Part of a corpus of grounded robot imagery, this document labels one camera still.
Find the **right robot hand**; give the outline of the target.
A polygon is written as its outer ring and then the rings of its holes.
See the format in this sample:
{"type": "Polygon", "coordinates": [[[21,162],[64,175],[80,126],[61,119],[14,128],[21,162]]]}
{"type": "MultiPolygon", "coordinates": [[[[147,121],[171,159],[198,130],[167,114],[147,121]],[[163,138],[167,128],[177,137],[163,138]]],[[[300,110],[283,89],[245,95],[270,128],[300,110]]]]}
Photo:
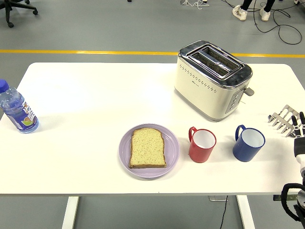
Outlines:
{"type": "Polygon", "coordinates": [[[294,155],[300,164],[300,171],[305,170],[305,116],[303,112],[299,113],[301,120],[301,128],[298,125],[296,116],[292,116],[295,139],[294,139],[294,155]]]}

